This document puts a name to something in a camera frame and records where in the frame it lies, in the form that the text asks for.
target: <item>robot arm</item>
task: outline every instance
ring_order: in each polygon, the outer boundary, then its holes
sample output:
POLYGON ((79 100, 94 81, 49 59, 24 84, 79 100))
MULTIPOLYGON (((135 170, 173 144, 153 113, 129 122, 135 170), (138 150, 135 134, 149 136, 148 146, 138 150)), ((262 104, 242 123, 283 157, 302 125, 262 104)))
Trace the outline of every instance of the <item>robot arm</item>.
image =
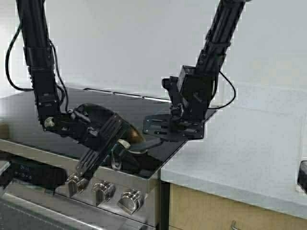
POLYGON ((220 1, 197 65, 183 66, 178 78, 163 79, 172 101, 171 113, 148 116, 144 122, 148 134, 168 140, 204 137, 203 123, 214 112, 209 106, 217 91, 220 69, 247 1, 220 1))
MULTIPOLYGON (((158 137, 152 141, 144 141, 118 114, 95 104, 82 104, 73 110, 66 106, 65 113, 61 112, 54 73, 56 53, 48 35, 44 0, 16 2, 39 122, 45 131, 73 138, 89 148, 77 165, 79 177, 90 179, 107 153, 114 147, 119 148, 119 139, 125 140, 133 151, 144 151, 163 141, 203 138, 206 112, 216 93, 218 73, 244 0, 221 0, 196 67, 183 66, 178 78, 163 80, 172 101, 171 113, 145 118, 143 132, 158 137), (139 141, 133 143, 132 136, 138 136, 139 141)), ((127 148, 126 143, 122 142, 119 149, 127 148)))

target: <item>control panel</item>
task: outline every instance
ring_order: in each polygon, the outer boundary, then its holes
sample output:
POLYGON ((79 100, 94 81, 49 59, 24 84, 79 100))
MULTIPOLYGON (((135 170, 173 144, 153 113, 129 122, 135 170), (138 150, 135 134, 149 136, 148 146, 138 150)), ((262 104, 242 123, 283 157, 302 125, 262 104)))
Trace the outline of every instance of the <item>control panel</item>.
POLYGON ((144 205, 146 196, 137 189, 95 177, 90 181, 84 180, 73 173, 64 186, 57 188, 56 193, 120 215, 136 214, 144 205))
POLYGON ((13 177, 29 184, 54 190, 65 184, 66 171, 62 168, 29 160, 23 157, 10 159, 13 177))

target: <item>white wall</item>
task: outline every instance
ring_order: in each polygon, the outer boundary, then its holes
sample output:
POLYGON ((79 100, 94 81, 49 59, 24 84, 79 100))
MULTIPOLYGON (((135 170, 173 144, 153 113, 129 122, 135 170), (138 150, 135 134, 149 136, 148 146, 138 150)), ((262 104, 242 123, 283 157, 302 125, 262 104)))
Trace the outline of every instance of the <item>white wall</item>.
MULTIPOLYGON (((180 65, 195 64, 218 2, 47 0, 62 76, 67 83, 166 95, 161 78, 177 75, 180 65)), ((306 90, 306 6, 303 0, 247 4, 223 71, 237 84, 306 90)), ((10 88, 4 54, 17 25, 15 0, 0 0, 2 92, 10 88)), ((12 53, 12 77, 29 87, 22 46, 20 37, 12 53)))

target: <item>white countertop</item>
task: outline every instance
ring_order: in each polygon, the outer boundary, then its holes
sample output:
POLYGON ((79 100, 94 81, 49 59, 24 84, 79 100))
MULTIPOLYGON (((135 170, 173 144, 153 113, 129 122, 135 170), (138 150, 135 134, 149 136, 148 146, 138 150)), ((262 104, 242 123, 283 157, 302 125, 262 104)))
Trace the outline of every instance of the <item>white countertop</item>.
POLYGON ((162 180, 307 219, 307 195, 295 189, 306 110, 269 100, 269 109, 238 102, 219 111, 207 123, 207 137, 189 141, 162 168, 162 180))

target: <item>oven door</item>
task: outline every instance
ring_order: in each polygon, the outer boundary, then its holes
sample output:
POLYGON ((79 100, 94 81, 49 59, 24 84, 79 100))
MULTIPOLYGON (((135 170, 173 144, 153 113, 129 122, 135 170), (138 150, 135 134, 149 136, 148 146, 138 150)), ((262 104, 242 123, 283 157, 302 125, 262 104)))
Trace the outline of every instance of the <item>oven door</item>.
MULTIPOLYGON (((0 166, 0 177, 7 176, 9 165, 0 161, 0 166)), ((1 191, 0 229, 156 229, 16 179, 2 186, 1 191)))

